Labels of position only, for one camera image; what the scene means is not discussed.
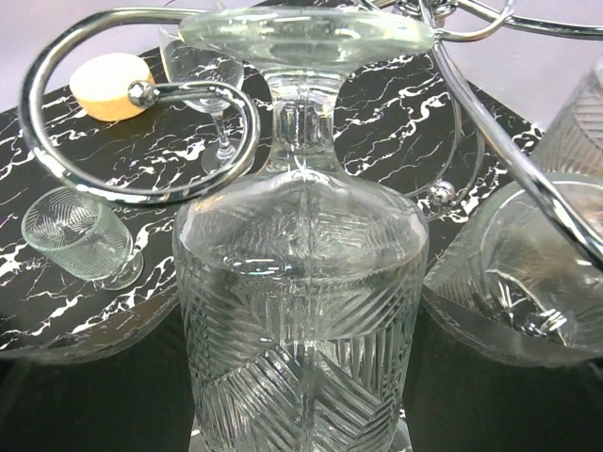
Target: wine glass stem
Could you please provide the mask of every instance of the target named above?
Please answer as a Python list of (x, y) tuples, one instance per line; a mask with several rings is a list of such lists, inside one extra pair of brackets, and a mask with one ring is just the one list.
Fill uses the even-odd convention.
[(231, 144), (230, 139), (228, 139), (228, 134), (226, 133), (226, 125), (224, 124), (224, 115), (222, 112), (212, 113), (211, 118), (216, 124), (216, 130), (218, 132), (218, 143), (220, 145), (216, 157), (219, 160), (227, 160), (233, 155), (235, 155), (236, 148)]

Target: decanter neck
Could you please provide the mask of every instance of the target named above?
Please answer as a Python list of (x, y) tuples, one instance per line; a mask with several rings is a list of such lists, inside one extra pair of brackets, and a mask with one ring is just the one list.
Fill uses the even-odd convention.
[(343, 75), (264, 74), (273, 102), (269, 169), (343, 171), (334, 151), (333, 116)]

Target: black marble surface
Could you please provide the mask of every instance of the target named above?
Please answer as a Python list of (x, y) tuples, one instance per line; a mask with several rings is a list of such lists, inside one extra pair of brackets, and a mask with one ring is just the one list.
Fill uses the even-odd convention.
[[(144, 55), (157, 81), (161, 60)], [(271, 102), (264, 79), (247, 66), (243, 89), (261, 115), (262, 137), (254, 169), (270, 145)], [(529, 151), (541, 132), (486, 94), (480, 98), (514, 141)], [(159, 105), (130, 121), (98, 122), (86, 116), (67, 88), (45, 98), (47, 130), (69, 158), (118, 185), (163, 187), (203, 177), (200, 154), (215, 140), (208, 116), (182, 104)], [(229, 130), (240, 128), (229, 112)], [(346, 171), (409, 192), (433, 177), (448, 158), (453, 114), (445, 83), (428, 56), (403, 56), (365, 66), (341, 90), (335, 111), (335, 147)], [(461, 187), (473, 168), (476, 130), (467, 119), (444, 179)], [(507, 171), (487, 154), (475, 186), (459, 206), (432, 221), (431, 261), (458, 233), (475, 208), (499, 186)], [(0, 114), (0, 351), (23, 347), (37, 358), (97, 359), (130, 347), (177, 304), (171, 257), (175, 208), (116, 212), (142, 250), (139, 281), (121, 292), (97, 290), (30, 249), (20, 223), (27, 207), (57, 181), (25, 147), (14, 109)], [(417, 202), (430, 209), (426, 195)]]

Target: curved metal rod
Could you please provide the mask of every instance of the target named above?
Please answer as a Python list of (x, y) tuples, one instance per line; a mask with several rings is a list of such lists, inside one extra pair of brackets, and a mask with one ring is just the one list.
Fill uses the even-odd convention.
[[(456, 10), (456, 4), (454, 2), (450, 2), (449, 0), (431, 1), (433, 15), (438, 23), (442, 22)], [(421, 17), (421, 9), (418, 7), (417, 3), (412, 2), (413, 0), (396, 0), (394, 9), (399, 11), (399, 13), (402, 15), (409, 15), (415, 19), (419, 19)], [(373, 5), (377, 6), (378, 8), (384, 8), (380, 6), (382, 3), (383, 2), (381, 0), (375, 0)]]
[[(427, 0), (419, 0), (423, 21), (433, 26)], [(603, 240), (580, 214), (569, 204), (557, 188), (544, 176), (534, 163), (521, 153), (504, 129), (490, 115), (473, 93), (458, 69), (452, 64), (442, 42), (432, 49), (432, 56), (438, 65), (452, 94), (464, 107), (473, 122), (480, 128), (497, 157), (534, 200), (548, 220), (585, 258), (603, 271)]]
[[(115, 8), (92, 14), (56, 38), (34, 61), (25, 76), (19, 103), (19, 120), (24, 140), (34, 155), (58, 180), (88, 196), (110, 202), (131, 205), (155, 205), (183, 202), (190, 198), (206, 196), (233, 182), (248, 167), (259, 140), (259, 115), (252, 100), (239, 89), (217, 82), (197, 82), (195, 88), (205, 96), (219, 98), (234, 105), (248, 127), (243, 131), (240, 146), (231, 163), (212, 175), (193, 184), (166, 190), (110, 186), (75, 166), (52, 144), (45, 131), (42, 115), (42, 95), (48, 79), (58, 63), (81, 42), (111, 27), (124, 24), (179, 24), (196, 9), (165, 8)], [(189, 92), (189, 96), (198, 93)]]
[[(475, 0), (455, 0), (455, 3), (459, 8), (475, 14), (485, 21), (494, 21), (498, 17), (498, 12), (495, 9)], [(563, 24), (513, 15), (507, 19), (504, 26), (515, 30), (572, 40), (603, 40), (603, 26), (601, 25)]]
[(497, 13), (497, 18), (491, 24), (485, 26), (481, 30), (460, 32), (447, 31), (444, 28), (437, 28), (435, 30), (436, 36), (438, 36), (441, 40), (450, 40), (452, 42), (475, 42), (476, 40), (484, 40), (505, 25), (505, 22), (507, 22), (507, 20), (513, 16), (514, 3), (515, 0), (507, 0), (502, 11)]
[(375, 2), (372, 2), (371, 0), (356, 0), (356, 2), (370, 11), (381, 12), (381, 10), (383, 8), (391, 7), (392, 5), (394, 5), (396, 3), (396, 0), (393, 0), (391, 3), (388, 3), (387, 5), (381, 5), (381, 4), (376, 5)]
[(476, 152), (475, 165), (473, 166), (473, 172), (471, 173), (471, 176), (469, 176), (469, 180), (467, 181), (467, 183), (464, 185), (463, 188), (461, 188), (459, 191), (457, 191), (456, 197), (454, 198), (453, 203), (451, 203), (445, 209), (442, 209), (442, 211), (434, 214), (433, 216), (427, 217), (427, 221), (432, 221), (434, 219), (441, 218), (443, 215), (447, 214), (450, 210), (457, 207), (459, 205), (459, 202), (461, 202), (463, 200), (463, 198), (466, 196), (466, 194), (469, 192), (469, 190), (471, 188), (473, 188), (475, 180), (478, 178), (478, 174), (480, 173), (481, 164), (483, 163), (483, 158), (485, 157), (485, 154), (486, 154), (485, 141), (483, 139), (483, 135), (481, 134), (481, 132), (479, 130), (476, 131), (476, 140), (478, 141), (478, 147), (477, 147), (477, 152)]
[(442, 176), (450, 166), (452, 158), (456, 154), (456, 150), (458, 149), (459, 143), (461, 142), (461, 134), (463, 128), (463, 121), (461, 117), (463, 115), (463, 112), (461, 110), (461, 106), (459, 105), (458, 101), (454, 99), (454, 97), (450, 96), (450, 102), (452, 103), (452, 115), (454, 119), (454, 137), (452, 138), (452, 146), (450, 149), (450, 153), (448, 154), (448, 158), (446, 159), (446, 162), (444, 162), (444, 165), (442, 165), (442, 168), (437, 171), (437, 174), (435, 174), (435, 176), (427, 184), (417, 188), (416, 190), (411, 191), (410, 193), (404, 193), (404, 196), (413, 197), (429, 190), (430, 186), (432, 186), (434, 182), (442, 179)]

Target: glass decanter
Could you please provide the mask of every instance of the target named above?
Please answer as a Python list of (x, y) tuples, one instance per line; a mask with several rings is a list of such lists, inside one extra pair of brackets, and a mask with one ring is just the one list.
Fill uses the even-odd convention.
[(191, 16), (188, 45), (250, 61), (273, 99), (267, 165), (183, 207), (174, 255), (197, 417), (221, 451), (386, 451), (428, 249), (421, 211), (334, 152), (339, 89), (428, 50), (379, 12), (251, 8)]

